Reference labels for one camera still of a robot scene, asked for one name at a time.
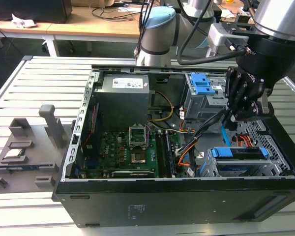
black computer case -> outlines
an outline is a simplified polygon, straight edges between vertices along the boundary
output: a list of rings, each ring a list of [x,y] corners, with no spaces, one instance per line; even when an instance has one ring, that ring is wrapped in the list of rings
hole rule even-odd
[[[70,0],[0,0],[0,21],[12,20],[12,14],[35,22],[65,23],[72,12]]]
[[[116,73],[121,71],[120,68],[112,70]],[[97,80],[90,74],[84,107],[88,106],[94,77]],[[86,108],[81,107],[73,131],[76,136],[72,142],[76,146],[69,148],[65,163],[60,168],[63,176],[54,191],[54,200],[57,198],[63,204],[78,227],[255,222],[267,219],[295,201],[295,177],[288,178],[295,175],[295,144],[276,117],[263,121],[265,131],[260,131],[260,134],[271,136],[291,167],[279,178],[93,181],[71,178],[77,164],[72,163],[73,155],[75,152],[80,154],[81,150],[80,126],[83,126],[81,120],[85,116],[82,110],[86,111]]]

floor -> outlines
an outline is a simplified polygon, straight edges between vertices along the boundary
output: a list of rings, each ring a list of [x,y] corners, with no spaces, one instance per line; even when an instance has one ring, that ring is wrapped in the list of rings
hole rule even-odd
[[[2,42],[3,48],[0,49],[0,88],[23,57],[12,45],[10,45],[10,41],[2,39]],[[41,45],[43,40],[15,38],[13,39],[13,43],[23,55],[49,55],[42,51]],[[57,41],[57,43],[60,56],[62,57],[133,58],[133,51],[136,46],[134,43],[92,42],[93,51],[88,53],[85,42],[73,41],[75,52],[71,53],[68,41],[60,40]],[[175,48],[172,48],[170,51],[173,59],[176,57],[175,51]],[[184,52],[184,54],[191,59],[204,57],[205,53],[206,52],[201,49],[188,49]],[[288,76],[295,82],[295,66]]]

aluminum extrusion table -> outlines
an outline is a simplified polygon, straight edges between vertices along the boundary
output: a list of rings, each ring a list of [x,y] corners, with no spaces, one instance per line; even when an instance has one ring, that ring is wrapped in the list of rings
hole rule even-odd
[[[0,152],[14,117],[26,117],[30,124],[45,124],[38,110],[54,104],[62,123],[76,118],[92,64],[130,64],[132,59],[33,57],[23,60],[0,90]],[[198,68],[226,69],[234,62],[203,64]],[[284,78],[269,98],[275,114],[295,142],[295,85]],[[0,194],[0,236],[173,236],[202,235],[295,235],[295,203],[263,222],[175,226],[77,228],[52,192]]]

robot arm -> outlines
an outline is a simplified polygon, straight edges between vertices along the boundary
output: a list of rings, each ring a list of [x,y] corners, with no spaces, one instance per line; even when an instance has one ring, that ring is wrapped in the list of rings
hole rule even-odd
[[[237,68],[229,68],[225,97],[228,112],[224,126],[234,129],[235,121],[258,120],[273,116],[267,97],[277,81],[295,64],[295,0],[279,3],[262,0],[256,11],[255,26],[223,23],[225,31],[247,41],[247,54],[237,57]]]
[[[195,21],[204,9],[206,2],[207,0],[189,0],[184,10],[189,18]],[[211,5],[212,3],[205,12],[202,22],[198,25],[198,28],[206,34],[213,23],[214,12]],[[152,8],[145,33],[140,42],[136,65],[170,67],[170,47],[180,47],[192,28],[193,25],[186,16],[176,14],[173,8]],[[206,36],[203,33],[196,31],[189,41],[188,47],[196,48],[205,39]]]

motherboard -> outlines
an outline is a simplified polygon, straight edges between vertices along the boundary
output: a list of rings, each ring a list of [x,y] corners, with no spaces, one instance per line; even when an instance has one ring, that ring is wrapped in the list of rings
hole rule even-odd
[[[138,178],[161,177],[170,169],[171,177],[176,173],[175,149],[180,147],[177,133],[147,132],[141,130],[129,132],[103,132],[100,154],[98,157],[87,157],[86,178]],[[133,146],[133,143],[145,142],[144,147]]]

